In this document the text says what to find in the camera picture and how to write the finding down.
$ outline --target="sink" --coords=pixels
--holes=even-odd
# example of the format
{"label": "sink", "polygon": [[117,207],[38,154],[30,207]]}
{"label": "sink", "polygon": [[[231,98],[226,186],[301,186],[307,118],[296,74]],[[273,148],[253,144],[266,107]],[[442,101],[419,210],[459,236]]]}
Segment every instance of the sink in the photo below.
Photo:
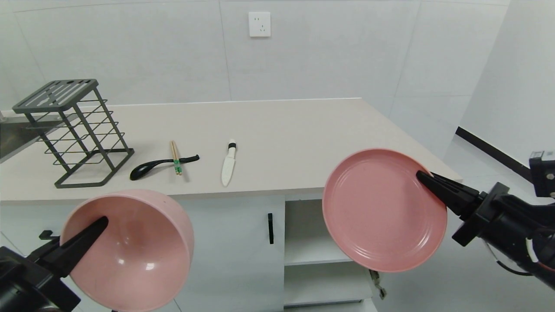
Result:
{"label": "sink", "polygon": [[[40,127],[47,127],[44,130],[48,133],[61,124],[61,120],[53,117],[49,120],[41,120],[38,124]],[[36,130],[27,129],[30,125],[25,117],[7,118],[6,121],[0,123],[0,163],[19,153],[38,139]]]}

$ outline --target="black metal rack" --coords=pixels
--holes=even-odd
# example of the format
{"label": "black metal rack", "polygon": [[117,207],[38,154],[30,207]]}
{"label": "black metal rack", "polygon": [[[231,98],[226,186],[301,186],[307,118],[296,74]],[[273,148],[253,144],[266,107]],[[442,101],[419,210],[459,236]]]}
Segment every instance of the black metal rack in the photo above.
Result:
{"label": "black metal rack", "polygon": [[[106,101],[98,92],[98,81],[96,79],[74,79],[54,80],[23,99],[13,107],[18,114],[25,114],[31,123],[30,129],[37,131],[40,141],[43,141],[48,149],[45,154],[53,154],[56,160],[54,165],[61,165],[65,174],[59,178],[54,185],[56,188],[81,188],[99,187],[106,182],[125,164],[133,155],[134,150],[129,148],[123,139],[124,132],[118,129],[118,122],[112,118],[113,111],[108,110]],[[84,100],[91,92],[94,99]],[[98,102],[98,105],[84,112],[79,103]],[[56,131],[50,132],[52,127],[44,127],[39,124],[42,118],[50,114],[58,114],[60,125]],[[115,137],[115,143],[106,148],[102,142],[106,138]],[[110,153],[126,153],[125,157],[115,164],[109,157]],[[77,161],[69,160],[78,154],[84,154]],[[106,162],[110,172],[97,182],[66,183],[64,182],[79,168],[86,164],[100,164]]]}

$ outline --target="pink plate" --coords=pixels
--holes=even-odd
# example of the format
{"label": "pink plate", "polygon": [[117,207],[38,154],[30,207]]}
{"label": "pink plate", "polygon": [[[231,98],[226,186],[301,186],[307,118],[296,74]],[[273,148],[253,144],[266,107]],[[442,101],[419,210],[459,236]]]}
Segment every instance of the pink plate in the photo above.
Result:
{"label": "pink plate", "polygon": [[366,149],[343,160],[322,196],[326,226],[353,261],[381,272],[401,272],[434,254],[447,228],[447,209],[416,178],[429,172],[388,149]]}

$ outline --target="countertop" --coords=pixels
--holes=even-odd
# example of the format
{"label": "countertop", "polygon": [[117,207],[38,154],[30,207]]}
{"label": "countertop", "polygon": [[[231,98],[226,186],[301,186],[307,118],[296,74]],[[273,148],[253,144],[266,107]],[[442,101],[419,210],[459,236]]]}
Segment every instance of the countertop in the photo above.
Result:
{"label": "countertop", "polygon": [[[432,172],[461,180],[362,99],[109,105],[109,109],[135,154],[105,186],[55,188],[65,171],[52,165],[54,156],[44,154],[46,145],[37,142],[0,165],[0,199],[87,199],[131,188],[192,198],[317,193],[342,159],[378,147],[405,153]],[[221,167],[231,138],[237,142],[236,163],[229,186],[223,187]],[[181,157],[199,154],[200,160],[182,164],[183,176],[176,176],[167,164],[143,179],[129,180],[137,165],[171,158],[170,140],[176,141]],[[75,180],[98,180],[106,174],[98,168],[80,168]]]}

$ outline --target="black spoon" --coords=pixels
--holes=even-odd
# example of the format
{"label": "black spoon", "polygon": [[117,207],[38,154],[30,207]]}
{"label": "black spoon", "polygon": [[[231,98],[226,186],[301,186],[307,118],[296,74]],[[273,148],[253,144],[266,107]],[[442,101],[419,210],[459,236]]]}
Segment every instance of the black spoon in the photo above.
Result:
{"label": "black spoon", "polygon": [[[180,164],[192,163],[192,162],[196,162],[199,159],[200,157],[198,155],[194,155],[193,157],[179,158],[179,163]],[[153,160],[151,162],[138,165],[135,169],[131,171],[131,174],[129,175],[129,179],[131,181],[138,180],[144,177],[149,171],[152,170],[152,168],[163,163],[173,163],[173,159]]]}

